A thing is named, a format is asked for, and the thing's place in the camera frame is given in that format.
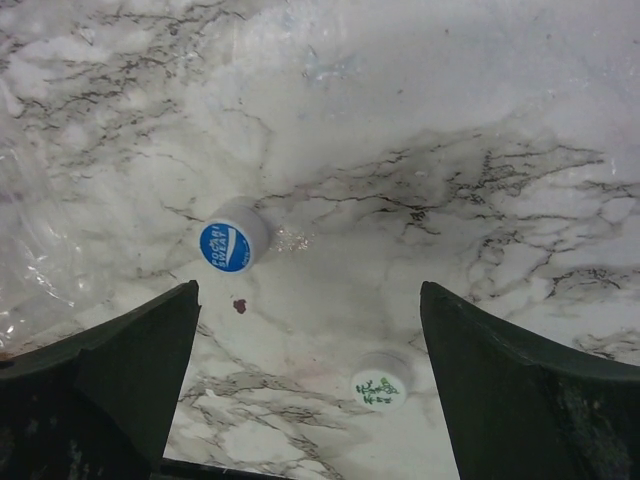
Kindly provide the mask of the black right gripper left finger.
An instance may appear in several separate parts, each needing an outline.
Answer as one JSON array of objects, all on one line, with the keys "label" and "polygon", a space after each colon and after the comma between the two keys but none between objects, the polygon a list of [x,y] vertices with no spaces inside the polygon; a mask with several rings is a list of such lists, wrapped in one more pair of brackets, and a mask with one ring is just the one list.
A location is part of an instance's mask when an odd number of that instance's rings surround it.
[{"label": "black right gripper left finger", "polygon": [[183,283],[1,360],[4,479],[148,479],[159,470],[200,315]]}]

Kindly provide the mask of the blue Pocari Sweat cap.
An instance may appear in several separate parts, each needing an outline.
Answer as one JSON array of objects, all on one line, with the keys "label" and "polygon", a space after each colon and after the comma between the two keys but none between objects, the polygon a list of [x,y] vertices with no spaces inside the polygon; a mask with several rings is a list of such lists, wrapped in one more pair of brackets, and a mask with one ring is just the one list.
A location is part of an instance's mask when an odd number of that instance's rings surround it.
[{"label": "blue Pocari Sweat cap", "polygon": [[249,197],[221,204],[199,236],[202,256],[223,273],[248,271],[266,253],[269,243],[269,226]]}]

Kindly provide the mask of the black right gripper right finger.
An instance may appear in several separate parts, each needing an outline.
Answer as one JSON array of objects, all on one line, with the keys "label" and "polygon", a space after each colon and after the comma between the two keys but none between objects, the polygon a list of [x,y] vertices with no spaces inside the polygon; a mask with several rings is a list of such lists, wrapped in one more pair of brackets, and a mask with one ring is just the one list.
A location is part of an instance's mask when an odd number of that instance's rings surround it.
[{"label": "black right gripper right finger", "polygon": [[636,479],[639,369],[425,282],[420,318],[460,478]]}]

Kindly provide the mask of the clear empty plastic bottle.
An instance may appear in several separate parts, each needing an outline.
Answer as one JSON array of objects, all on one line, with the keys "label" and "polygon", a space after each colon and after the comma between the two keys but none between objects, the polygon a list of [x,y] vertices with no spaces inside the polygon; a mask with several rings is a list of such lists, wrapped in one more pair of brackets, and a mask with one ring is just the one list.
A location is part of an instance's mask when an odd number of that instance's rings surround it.
[{"label": "clear empty plastic bottle", "polygon": [[106,296],[105,278],[1,86],[1,358]]}]

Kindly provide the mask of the white green-print bottle cap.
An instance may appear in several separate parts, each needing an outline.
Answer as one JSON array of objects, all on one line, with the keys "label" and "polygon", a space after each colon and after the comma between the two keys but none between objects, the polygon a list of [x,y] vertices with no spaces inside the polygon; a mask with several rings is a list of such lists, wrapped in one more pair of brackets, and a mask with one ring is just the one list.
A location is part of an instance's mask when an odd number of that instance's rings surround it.
[{"label": "white green-print bottle cap", "polygon": [[350,378],[350,391],[364,408],[390,412],[402,407],[413,383],[410,366],[388,352],[372,352],[361,357]]}]

